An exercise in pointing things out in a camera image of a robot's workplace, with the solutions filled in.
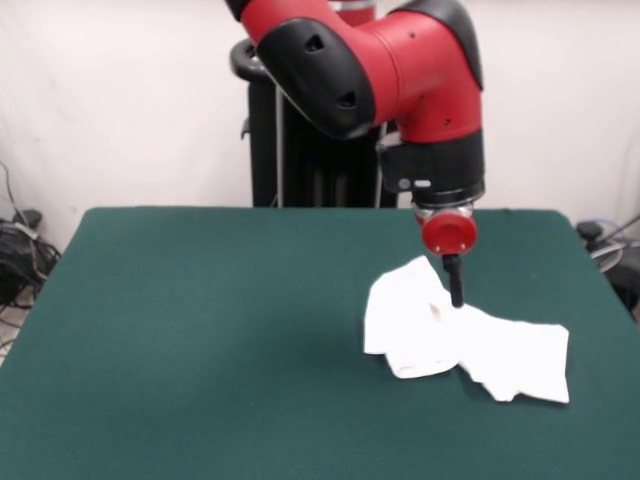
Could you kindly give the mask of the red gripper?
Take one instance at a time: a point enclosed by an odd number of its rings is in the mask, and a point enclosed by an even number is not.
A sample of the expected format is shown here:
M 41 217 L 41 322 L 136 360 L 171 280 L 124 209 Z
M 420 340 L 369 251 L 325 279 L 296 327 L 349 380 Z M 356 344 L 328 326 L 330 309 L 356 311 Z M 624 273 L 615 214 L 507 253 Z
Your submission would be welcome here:
M 454 210 L 441 210 L 422 220 L 421 235 L 425 247 L 436 255 L 443 256 L 442 262 L 449 278 L 451 305 L 464 305 L 461 254 L 470 251 L 478 237 L 478 230 L 472 216 Z

